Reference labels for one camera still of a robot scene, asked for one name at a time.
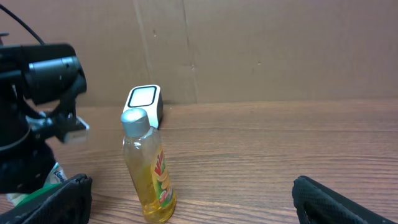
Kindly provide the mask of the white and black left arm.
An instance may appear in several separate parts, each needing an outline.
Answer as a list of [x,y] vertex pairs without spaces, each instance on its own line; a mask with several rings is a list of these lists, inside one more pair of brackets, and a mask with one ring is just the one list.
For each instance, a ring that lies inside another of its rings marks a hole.
[[1,193],[43,187],[56,160],[46,139],[70,143],[89,126],[76,115],[86,78],[69,44],[1,47]]

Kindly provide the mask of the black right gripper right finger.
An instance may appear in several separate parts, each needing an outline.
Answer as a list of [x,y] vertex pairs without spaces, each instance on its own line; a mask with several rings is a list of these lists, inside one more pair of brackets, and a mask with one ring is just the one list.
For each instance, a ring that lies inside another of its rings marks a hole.
[[395,224],[304,175],[294,180],[292,197],[300,224]]

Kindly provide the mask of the yellow liquid bottle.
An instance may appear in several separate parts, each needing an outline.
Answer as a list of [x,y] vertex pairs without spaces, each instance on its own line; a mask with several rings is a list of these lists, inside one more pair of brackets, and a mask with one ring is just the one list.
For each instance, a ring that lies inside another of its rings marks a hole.
[[142,206],[144,219],[166,222],[177,203],[170,181],[160,133],[150,125],[142,108],[121,115],[124,128],[123,157]]

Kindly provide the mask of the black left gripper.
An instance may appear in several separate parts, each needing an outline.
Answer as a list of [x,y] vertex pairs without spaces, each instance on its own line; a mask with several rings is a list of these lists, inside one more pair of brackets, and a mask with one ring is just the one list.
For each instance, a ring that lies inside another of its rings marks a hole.
[[46,139],[63,137],[75,124],[75,95],[63,96],[49,113],[32,108],[14,93],[1,93],[1,193],[29,194],[40,189],[56,163]]

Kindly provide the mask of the dark grey mesh basket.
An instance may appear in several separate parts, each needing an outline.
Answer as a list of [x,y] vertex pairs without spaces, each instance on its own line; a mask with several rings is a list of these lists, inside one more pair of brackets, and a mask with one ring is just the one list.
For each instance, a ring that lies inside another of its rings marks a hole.
[[2,38],[3,38],[3,37],[7,37],[8,35],[9,35],[8,32],[1,32],[1,33],[0,33],[0,46],[3,46],[3,45],[4,45],[4,43],[3,43],[3,41],[2,41]]

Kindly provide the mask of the green lidded jar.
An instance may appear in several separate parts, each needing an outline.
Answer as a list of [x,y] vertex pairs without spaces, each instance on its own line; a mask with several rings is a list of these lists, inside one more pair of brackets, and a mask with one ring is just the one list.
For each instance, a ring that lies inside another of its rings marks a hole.
[[29,194],[25,198],[23,198],[19,203],[16,204],[16,206],[20,206],[24,203],[30,202],[35,199],[40,199],[40,198],[47,198],[51,195],[53,195],[60,187],[62,186],[61,183],[57,184],[50,184],[46,187],[43,187],[39,190],[36,190],[35,192]]

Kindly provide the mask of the teal Kleenex tissue pack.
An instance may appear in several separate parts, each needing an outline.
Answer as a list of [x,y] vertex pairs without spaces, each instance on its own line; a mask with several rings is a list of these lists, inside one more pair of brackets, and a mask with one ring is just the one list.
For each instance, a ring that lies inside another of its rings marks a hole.
[[33,197],[34,194],[38,194],[39,192],[43,192],[44,190],[49,190],[51,187],[55,187],[56,185],[62,184],[66,180],[67,177],[62,167],[59,165],[58,162],[56,162],[52,170],[49,172],[42,188],[31,194],[20,194],[20,193],[6,194],[6,198],[14,206],[17,206],[21,202],[27,200],[28,198]]

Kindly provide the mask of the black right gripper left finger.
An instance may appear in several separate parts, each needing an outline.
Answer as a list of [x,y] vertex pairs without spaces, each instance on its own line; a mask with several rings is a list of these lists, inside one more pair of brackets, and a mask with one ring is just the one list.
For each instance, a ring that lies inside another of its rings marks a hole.
[[93,179],[77,174],[47,198],[35,199],[1,214],[1,224],[87,224]]

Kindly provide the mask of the white barcode scanner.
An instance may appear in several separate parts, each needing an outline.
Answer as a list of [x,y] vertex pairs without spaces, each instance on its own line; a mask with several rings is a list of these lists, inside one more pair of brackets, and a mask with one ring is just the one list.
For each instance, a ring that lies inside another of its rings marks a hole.
[[164,102],[158,85],[143,85],[134,87],[128,94],[123,111],[131,108],[142,108],[147,112],[149,123],[159,128],[163,117]]

